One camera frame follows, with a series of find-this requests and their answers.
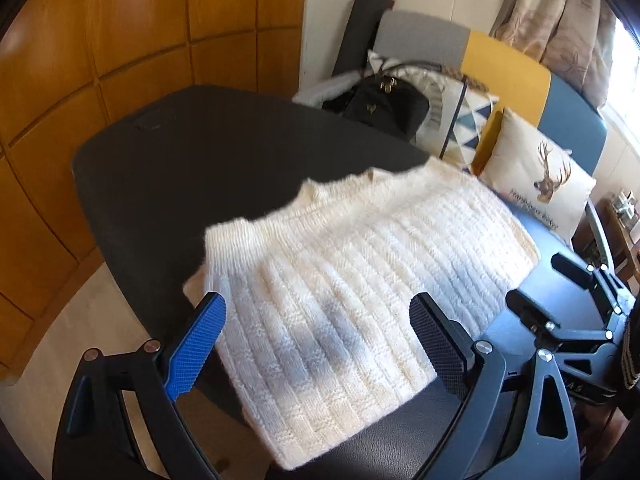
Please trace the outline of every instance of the floor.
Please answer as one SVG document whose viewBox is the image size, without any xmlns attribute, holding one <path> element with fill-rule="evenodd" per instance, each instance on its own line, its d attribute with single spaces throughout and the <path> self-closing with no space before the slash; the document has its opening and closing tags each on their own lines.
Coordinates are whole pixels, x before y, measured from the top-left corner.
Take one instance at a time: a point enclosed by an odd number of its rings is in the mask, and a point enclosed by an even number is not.
<svg viewBox="0 0 640 480">
<path fill-rule="evenodd" d="M 20 380 L 0 387 L 0 418 L 43 478 L 51 478 L 60 413 L 84 351 L 96 347 L 104 354 L 129 352 L 146 339 L 145 329 L 103 264 L 60 313 Z M 126 403 L 145 463 L 165 476 L 135 394 L 126 395 Z M 197 443 L 225 480 L 264 478 L 271 459 L 251 430 L 197 390 L 180 396 L 177 405 Z"/>
</svg>

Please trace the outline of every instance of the knitted fabric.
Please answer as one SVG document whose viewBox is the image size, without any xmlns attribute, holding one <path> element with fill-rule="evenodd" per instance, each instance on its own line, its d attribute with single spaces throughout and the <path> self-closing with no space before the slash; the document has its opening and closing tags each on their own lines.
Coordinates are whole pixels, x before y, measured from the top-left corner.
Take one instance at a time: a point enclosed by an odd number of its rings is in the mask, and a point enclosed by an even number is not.
<svg viewBox="0 0 640 480">
<path fill-rule="evenodd" d="M 226 299 L 216 348 L 246 420 L 286 469 L 434 380 L 409 324 L 415 294 L 478 336 L 540 257 L 500 199 L 434 158 L 402 174 L 307 181 L 281 210 L 208 228 L 205 245 L 185 293 Z"/>
</svg>

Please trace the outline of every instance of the throw pillow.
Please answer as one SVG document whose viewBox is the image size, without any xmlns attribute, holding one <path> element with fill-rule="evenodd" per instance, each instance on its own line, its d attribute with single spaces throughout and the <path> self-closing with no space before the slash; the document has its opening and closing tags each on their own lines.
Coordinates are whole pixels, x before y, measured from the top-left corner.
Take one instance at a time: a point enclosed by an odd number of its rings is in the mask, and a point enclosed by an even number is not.
<svg viewBox="0 0 640 480">
<path fill-rule="evenodd" d="M 469 79 L 462 105 L 458 102 L 463 91 L 462 74 L 443 67 L 435 72 L 419 65 L 404 64 L 397 59 L 383 58 L 369 51 L 369 64 L 374 73 L 384 70 L 413 84 L 429 100 L 430 111 L 415 134 L 414 144 L 425 152 L 440 156 L 449 128 L 453 134 L 447 144 L 443 159 L 466 170 L 476 156 L 476 147 L 482 129 L 498 98 L 487 92 L 482 83 Z"/>
<path fill-rule="evenodd" d="M 510 108 L 504 109 L 498 140 L 480 179 L 567 243 L 596 184 L 570 152 Z"/>
</svg>

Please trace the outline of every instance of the bright window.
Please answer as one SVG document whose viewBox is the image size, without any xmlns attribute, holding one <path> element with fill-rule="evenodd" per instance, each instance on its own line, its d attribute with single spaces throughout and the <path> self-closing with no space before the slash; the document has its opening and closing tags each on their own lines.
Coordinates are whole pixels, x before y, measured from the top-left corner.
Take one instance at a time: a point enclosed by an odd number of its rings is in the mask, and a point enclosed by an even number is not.
<svg viewBox="0 0 640 480">
<path fill-rule="evenodd" d="M 618 20 L 607 103 L 640 140 L 640 49 Z"/>
</svg>

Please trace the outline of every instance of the metal screw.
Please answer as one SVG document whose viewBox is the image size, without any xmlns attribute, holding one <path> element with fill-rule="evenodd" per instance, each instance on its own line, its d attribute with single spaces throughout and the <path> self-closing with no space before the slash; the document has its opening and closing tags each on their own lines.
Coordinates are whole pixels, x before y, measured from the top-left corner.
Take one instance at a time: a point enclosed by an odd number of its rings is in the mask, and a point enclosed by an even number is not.
<svg viewBox="0 0 640 480">
<path fill-rule="evenodd" d="M 488 341 L 478 341 L 476 343 L 476 350 L 481 354 L 490 354 L 494 351 L 494 347 Z"/>
<path fill-rule="evenodd" d="M 160 349 L 160 342 L 157 339 L 150 339 L 145 343 L 145 352 L 153 354 Z"/>
<path fill-rule="evenodd" d="M 541 348 L 540 350 L 538 350 L 538 357 L 545 363 L 548 363 L 549 361 L 551 361 L 551 359 L 554 358 L 554 355 L 546 348 Z"/>
<path fill-rule="evenodd" d="M 95 348 L 89 348 L 84 353 L 84 360 L 85 361 L 95 361 L 97 358 L 98 358 L 98 351 Z"/>
</svg>

